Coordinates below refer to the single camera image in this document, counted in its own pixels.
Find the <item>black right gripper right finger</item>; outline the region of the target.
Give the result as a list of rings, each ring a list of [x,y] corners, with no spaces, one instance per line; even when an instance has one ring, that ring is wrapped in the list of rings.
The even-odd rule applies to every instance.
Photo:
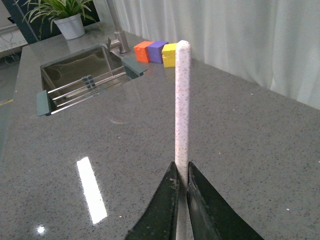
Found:
[[[211,185],[188,163],[187,204],[195,240],[262,240]]]

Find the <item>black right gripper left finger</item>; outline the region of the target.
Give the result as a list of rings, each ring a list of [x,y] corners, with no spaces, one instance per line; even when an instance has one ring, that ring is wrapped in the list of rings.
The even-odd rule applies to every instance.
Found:
[[[177,232],[179,177],[172,161],[145,212],[128,231],[126,240],[174,240]]]

